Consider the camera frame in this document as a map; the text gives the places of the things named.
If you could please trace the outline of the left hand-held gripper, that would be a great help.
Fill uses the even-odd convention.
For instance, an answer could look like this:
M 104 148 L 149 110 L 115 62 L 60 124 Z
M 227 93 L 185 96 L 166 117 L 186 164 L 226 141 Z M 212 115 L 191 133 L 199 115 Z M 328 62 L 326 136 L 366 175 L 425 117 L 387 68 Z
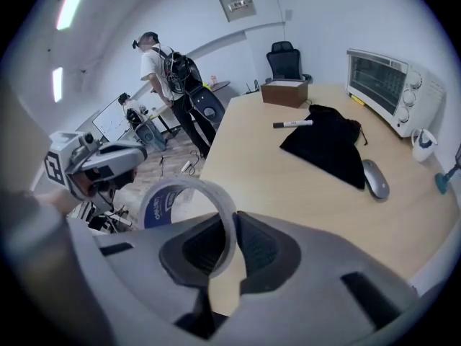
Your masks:
M 50 136 L 50 149 L 44 158 L 48 179 L 65 187 L 79 201 L 96 208 L 112 208 L 112 189 L 85 193 L 72 176 L 83 171 L 95 174 L 123 174 L 147 159 L 146 148 L 132 141 L 101 143 L 90 132 L 58 131 Z

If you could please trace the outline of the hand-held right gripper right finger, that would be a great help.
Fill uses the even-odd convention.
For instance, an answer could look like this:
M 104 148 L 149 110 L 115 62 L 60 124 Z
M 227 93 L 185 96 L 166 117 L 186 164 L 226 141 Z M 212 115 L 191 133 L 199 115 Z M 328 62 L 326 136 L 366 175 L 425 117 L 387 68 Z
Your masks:
M 236 232 L 246 278 L 223 346 L 350 346 L 418 300 L 404 279 L 336 234 L 242 211 Z

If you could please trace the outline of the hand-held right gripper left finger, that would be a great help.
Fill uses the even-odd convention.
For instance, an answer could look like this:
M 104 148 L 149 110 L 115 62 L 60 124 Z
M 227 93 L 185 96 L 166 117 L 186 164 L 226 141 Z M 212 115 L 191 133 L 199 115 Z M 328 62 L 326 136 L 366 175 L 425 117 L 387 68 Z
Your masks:
M 171 323 L 214 321 L 208 285 L 226 253 L 218 214 L 94 240 L 116 276 L 155 315 Z

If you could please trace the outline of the clear tape roll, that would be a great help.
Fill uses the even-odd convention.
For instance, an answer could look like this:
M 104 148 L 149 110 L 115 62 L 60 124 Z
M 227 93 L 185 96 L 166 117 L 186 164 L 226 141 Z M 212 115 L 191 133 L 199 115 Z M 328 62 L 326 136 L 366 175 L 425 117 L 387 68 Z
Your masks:
M 224 272 L 231 263 L 236 249 L 236 205 L 231 196 L 214 182 L 188 176 L 163 179 L 144 196 L 138 220 L 146 229 L 164 226 L 171 223 L 171 209 L 177 196 L 185 189 L 194 189 L 206 196 L 215 206 L 223 224 L 225 245 L 223 253 L 218 257 L 211 276 L 214 278 Z

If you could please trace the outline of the person's left forearm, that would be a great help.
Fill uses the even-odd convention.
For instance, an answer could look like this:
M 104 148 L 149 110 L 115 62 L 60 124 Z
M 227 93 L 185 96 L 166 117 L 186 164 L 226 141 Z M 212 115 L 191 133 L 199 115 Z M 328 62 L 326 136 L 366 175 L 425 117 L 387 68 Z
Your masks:
M 35 195 L 41 203 L 53 205 L 56 210 L 68 215 L 81 201 L 76 199 L 68 190 L 54 190 L 45 194 Z

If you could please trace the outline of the black backpack with oval shell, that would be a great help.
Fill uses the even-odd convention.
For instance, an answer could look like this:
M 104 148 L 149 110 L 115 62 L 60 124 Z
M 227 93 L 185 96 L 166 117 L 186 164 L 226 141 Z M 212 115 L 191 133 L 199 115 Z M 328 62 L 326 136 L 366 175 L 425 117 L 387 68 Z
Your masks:
M 153 145 L 154 134 L 147 126 L 146 121 L 133 109 L 129 108 L 125 115 L 128 123 L 145 145 Z
M 204 86 L 195 62 L 179 52 L 166 55 L 160 50 L 164 59 L 164 73 L 170 90 L 175 94 L 186 95 L 191 106 L 211 123 L 220 123 L 225 108 L 213 92 Z

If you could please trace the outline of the whiteboard on stand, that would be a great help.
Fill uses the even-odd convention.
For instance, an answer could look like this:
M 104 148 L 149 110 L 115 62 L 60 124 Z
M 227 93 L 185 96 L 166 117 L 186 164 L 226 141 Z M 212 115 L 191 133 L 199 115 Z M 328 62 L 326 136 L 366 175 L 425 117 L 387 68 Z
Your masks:
M 130 130 L 122 106 L 116 99 L 107 105 L 92 123 L 108 141 L 118 141 Z

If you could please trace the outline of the long ceiling light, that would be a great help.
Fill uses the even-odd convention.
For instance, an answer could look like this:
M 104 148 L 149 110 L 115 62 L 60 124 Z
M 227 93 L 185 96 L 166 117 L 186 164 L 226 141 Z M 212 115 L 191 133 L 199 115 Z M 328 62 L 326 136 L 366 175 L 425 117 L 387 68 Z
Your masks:
M 56 22 L 56 29 L 61 31 L 68 29 L 75 17 L 81 0 L 64 0 Z
M 63 68 L 58 67 L 52 72 L 53 99 L 60 102 L 63 97 Z

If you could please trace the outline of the grey computer mouse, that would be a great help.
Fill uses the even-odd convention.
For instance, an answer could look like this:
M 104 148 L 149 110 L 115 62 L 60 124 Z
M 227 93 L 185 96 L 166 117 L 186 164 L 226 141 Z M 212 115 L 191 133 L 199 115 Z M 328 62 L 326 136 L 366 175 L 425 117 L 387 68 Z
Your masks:
M 365 182 L 372 196 L 378 200 L 386 200 L 390 187 L 378 165 L 370 159 L 364 159 L 362 165 Z

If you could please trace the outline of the white marker pen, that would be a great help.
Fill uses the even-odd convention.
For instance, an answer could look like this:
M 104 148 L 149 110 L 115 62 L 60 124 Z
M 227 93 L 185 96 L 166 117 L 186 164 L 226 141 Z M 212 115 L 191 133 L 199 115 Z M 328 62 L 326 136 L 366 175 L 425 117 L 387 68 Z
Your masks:
M 273 129 L 279 128 L 297 128 L 303 126 L 311 126 L 313 125 L 312 120 L 299 120 L 299 121 L 290 121 L 290 122 L 282 122 L 282 123 L 273 123 Z

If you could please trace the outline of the blue lantern figurine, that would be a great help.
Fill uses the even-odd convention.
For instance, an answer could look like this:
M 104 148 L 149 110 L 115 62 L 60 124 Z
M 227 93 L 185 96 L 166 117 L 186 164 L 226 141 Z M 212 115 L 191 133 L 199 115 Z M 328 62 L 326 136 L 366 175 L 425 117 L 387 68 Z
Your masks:
M 454 166 L 447 173 L 437 173 L 434 176 L 434 181 L 437 186 L 437 189 L 442 195 L 444 195 L 448 191 L 449 181 L 458 171 L 461 171 L 461 144 L 457 150 L 457 153 L 455 154 Z

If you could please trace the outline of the white mug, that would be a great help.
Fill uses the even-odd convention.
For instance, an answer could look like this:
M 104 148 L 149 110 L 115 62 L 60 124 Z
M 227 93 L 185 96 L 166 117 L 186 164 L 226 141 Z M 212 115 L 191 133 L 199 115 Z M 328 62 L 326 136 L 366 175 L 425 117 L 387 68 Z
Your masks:
M 414 129 L 411 133 L 412 155 L 417 162 L 427 160 L 438 146 L 435 136 L 425 128 Z

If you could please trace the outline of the brown cardboard box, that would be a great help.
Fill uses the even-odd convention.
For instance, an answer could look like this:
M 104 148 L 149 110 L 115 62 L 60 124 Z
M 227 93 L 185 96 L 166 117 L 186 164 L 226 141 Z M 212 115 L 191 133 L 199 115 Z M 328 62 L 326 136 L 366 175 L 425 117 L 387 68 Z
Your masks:
M 308 99 L 308 82 L 275 79 L 261 85 L 264 103 L 299 108 Z

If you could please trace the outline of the white toaster oven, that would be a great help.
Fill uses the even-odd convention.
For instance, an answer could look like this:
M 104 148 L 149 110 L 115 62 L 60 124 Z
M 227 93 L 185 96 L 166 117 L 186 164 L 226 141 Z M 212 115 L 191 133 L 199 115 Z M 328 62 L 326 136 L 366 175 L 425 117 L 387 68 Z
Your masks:
M 432 72 L 410 61 L 349 49 L 346 92 L 375 111 L 401 137 L 428 128 L 446 89 Z

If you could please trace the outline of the black office chair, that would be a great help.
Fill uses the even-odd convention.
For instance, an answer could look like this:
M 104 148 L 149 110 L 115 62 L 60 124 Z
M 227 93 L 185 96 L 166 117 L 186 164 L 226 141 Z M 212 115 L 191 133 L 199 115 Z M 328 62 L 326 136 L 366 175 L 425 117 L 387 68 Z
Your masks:
M 273 79 L 306 80 L 313 82 L 310 74 L 302 73 L 300 51 L 289 41 L 279 41 L 272 44 L 267 53 L 267 60 L 272 70 Z

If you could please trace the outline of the black drawstring pouch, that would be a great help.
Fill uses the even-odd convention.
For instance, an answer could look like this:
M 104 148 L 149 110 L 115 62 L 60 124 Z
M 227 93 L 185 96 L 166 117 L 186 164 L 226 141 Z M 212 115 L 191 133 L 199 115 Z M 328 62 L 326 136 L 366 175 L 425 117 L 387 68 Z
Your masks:
M 306 120 L 313 124 L 297 127 L 280 148 L 363 190 L 364 167 L 356 148 L 362 125 L 332 107 L 311 105 L 309 112 Z

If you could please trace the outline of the grey electrical wall panel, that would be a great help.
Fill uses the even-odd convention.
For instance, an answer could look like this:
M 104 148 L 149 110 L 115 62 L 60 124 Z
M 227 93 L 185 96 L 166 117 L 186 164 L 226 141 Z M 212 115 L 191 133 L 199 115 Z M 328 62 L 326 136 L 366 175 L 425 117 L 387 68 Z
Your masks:
M 228 22 L 256 14 L 253 0 L 219 0 Z

